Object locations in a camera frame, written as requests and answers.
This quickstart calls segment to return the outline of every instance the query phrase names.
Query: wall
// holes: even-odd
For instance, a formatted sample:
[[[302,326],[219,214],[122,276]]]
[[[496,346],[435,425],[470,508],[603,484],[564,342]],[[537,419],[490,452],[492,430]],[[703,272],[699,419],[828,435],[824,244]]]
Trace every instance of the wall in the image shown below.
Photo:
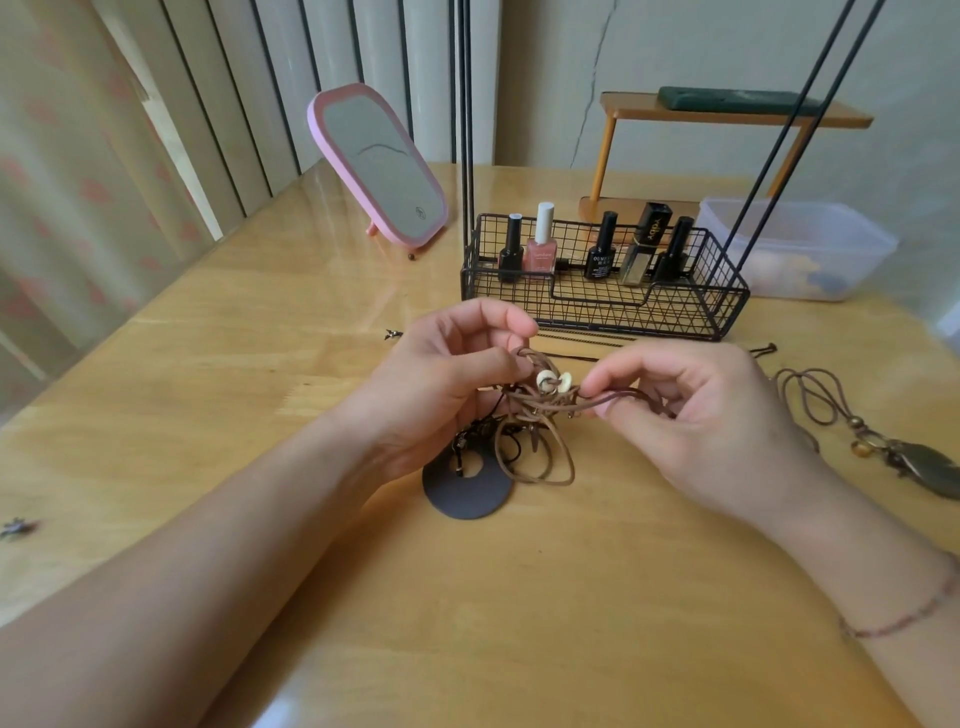
[[[497,162],[592,167],[603,90],[799,89],[842,0],[516,0],[504,3]],[[867,0],[837,48],[849,48]],[[834,53],[821,97],[839,67]],[[817,134],[786,199],[832,200],[900,236],[874,276],[928,321],[960,299],[960,3],[891,0],[840,91],[876,116]],[[777,130],[621,123],[610,167],[753,177]]]

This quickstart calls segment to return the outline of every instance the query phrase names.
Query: thin bracelet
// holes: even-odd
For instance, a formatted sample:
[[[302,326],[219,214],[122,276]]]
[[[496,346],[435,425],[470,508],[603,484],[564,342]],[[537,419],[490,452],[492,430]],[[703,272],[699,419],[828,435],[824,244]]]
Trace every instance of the thin bracelet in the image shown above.
[[[957,558],[955,553],[947,551],[946,554],[950,559],[950,574],[947,577],[947,581],[945,581],[944,585],[940,588],[940,591],[924,606],[879,629],[853,629],[853,627],[841,617],[840,631],[844,634],[844,637],[853,637],[857,640],[873,640],[877,637],[889,637],[906,629],[911,624],[926,619],[940,609],[940,607],[956,594],[957,587],[960,586],[960,559]]]

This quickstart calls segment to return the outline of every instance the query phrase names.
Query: metal pendant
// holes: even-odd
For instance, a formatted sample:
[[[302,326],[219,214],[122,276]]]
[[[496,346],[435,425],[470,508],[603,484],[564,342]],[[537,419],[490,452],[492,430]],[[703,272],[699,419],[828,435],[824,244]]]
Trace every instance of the metal pendant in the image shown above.
[[[960,500],[960,466],[942,452],[926,445],[896,441],[887,449],[886,460],[938,496]]]

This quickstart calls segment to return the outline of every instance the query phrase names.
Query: curtain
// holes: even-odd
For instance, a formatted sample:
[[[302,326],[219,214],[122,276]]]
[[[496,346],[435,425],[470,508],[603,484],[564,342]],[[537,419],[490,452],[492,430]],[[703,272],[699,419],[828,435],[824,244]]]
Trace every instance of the curtain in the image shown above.
[[[89,0],[0,5],[0,424],[212,237]]]

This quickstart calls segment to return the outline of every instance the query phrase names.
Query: clear plastic box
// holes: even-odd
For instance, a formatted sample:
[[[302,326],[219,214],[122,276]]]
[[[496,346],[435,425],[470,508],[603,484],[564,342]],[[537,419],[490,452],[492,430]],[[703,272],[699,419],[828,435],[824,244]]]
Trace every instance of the clear plastic box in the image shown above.
[[[697,227],[707,228],[725,244],[744,202],[703,200]],[[727,250],[733,265],[743,257],[767,204],[759,200],[750,205]],[[897,249],[897,242],[890,232],[846,205],[780,202],[741,273],[754,296],[843,301]]]

